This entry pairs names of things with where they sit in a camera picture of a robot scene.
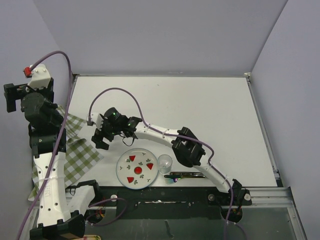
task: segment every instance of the gray wall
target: gray wall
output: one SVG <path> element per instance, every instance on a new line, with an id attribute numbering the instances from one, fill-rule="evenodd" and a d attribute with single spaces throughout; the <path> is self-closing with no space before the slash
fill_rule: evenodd
<path id="1" fill-rule="evenodd" d="M 32 0 L 2 1 L 0 7 L 1 85 L 23 84 L 22 70 L 48 52 L 58 50 Z M 67 64 L 61 56 L 45 61 L 55 78 L 56 99 L 66 101 Z M 0 96 L 0 236 L 15 239 L 27 212 L 27 197 L 32 189 L 32 155 L 29 148 L 28 122 L 20 111 L 7 113 L 6 101 Z"/>
<path id="2" fill-rule="evenodd" d="M 34 0 L 77 74 L 242 76 L 287 0 Z"/>
<path id="3" fill-rule="evenodd" d="M 289 0 L 252 71 L 281 177 L 309 240 L 319 239 L 320 1 Z"/>

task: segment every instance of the checkered cloth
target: checkered cloth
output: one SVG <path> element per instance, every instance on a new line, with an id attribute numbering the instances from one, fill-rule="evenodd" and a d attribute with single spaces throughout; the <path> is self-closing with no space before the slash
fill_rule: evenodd
<path id="1" fill-rule="evenodd" d="M 59 106 L 58 112 L 64 116 L 65 110 Z M 64 186 L 65 188 L 75 183 L 86 172 L 96 165 L 103 156 L 91 145 L 89 141 L 78 137 L 78 133 L 85 125 L 86 121 L 68 114 L 65 129 L 66 129 L 66 161 L 64 163 Z M 34 188 L 30 193 L 28 200 L 33 201 L 39 190 L 38 171 L 33 162 L 32 166 L 32 181 Z"/>

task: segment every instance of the round plate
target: round plate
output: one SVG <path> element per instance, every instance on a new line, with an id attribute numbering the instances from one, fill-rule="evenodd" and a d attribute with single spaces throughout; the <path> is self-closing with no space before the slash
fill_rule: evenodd
<path id="1" fill-rule="evenodd" d="M 157 177 L 157 159 L 143 148 L 126 151 L 116 164 L 116 176 L 129 189 L 143 189 Z"/>

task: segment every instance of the screw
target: screw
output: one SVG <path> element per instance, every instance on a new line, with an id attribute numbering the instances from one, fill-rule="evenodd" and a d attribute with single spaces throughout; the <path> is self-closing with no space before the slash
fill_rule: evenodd
<path id="1" fill-rule="evenodd" d="M 111 199 L 117 199 L 118 198 L 118 196 L 117 195 L 115 195 L 115 194 L 113 194 L 113 195 L 111 195 L 111 197 L 110 197 Z"/>
<path id="2" fill-rule="evenodd" d="M 244 195 L 244 200 L 250 201 L 250 200 L 251 200 L 250 194 L 246 193 L 246 194 Z"/>
<path id="3" fill-rule="evenodd" d="M 215 195 L 209 194 L 208 195 L 208 199 L 209 199 L 209 201 L 214 201 L 215 200 Z"/>

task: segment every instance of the white tabletop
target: white tabletop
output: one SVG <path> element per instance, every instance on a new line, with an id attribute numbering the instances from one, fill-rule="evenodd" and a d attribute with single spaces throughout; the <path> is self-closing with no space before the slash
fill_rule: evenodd
<path id="1" fill-rule="evenodd" d="M 111 87 L 130 91 L 137 98 L 147 122 L 169 129 L 191 129 L 199 140 L 213 147 L 213 163 L 244 187 L 277 186 L 245 78 L 80 76 L 69 112 L 86 119 L 94 97 Z M 111 107 L 127 117 L 140 117 L 131 97 L 117 90 L 102 95 L 92 112 L 104 114 Z M 90 140 L 94 130 L 94 127 L 85 126 L 79 135 Z M 108 151 L 99 149 L 104 158 L 78 182 L 95 179 L 100 186 L 121 186 L 116 164 L 119 157 L 132 148 L 147 149 L 156 157 L 170 155 L 172 171 L 197 172 L 195 168 L 179 164 L 171 148 L 139 139 L 128 147 L 122 143 L 122 138 L 115 137 Z M 152 186 L 166 186 L 164 177 L 158 174 Z M 167 186 L 209 187 L 213 183 L 207 179 L 182 179 Z"/>

